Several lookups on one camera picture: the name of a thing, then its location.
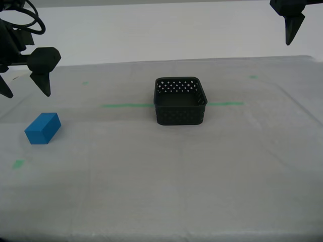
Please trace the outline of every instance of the black basket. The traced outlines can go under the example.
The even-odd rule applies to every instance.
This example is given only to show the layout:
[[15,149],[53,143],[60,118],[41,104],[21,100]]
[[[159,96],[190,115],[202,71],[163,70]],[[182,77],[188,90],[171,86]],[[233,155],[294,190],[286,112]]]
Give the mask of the black basket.
[[196,77],[158,78],[153,100],[160,125],[199,125],[207,99]]

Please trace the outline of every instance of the green tape line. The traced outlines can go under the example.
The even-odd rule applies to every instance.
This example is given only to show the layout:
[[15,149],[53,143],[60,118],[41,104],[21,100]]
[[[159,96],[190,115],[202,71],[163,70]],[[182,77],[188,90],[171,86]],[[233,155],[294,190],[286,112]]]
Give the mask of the green tape line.
[[208,106],[239,106],[244,105],[244,102],[210,102]]
[[152,103],[120,103],[120,104],[103,104],[101,107],[116,108],[116,107],[153,107]]
[[[244,102],[210,102],[207,106],[238,106],[244,105]],[[152,103],[120,103],[120,104],[102,104],[104,108],[120,108],[120,107],[154,107]]]
[[12,166],[12,169],[19,169],[24,165],[24,160],[16,160],[15,164]]

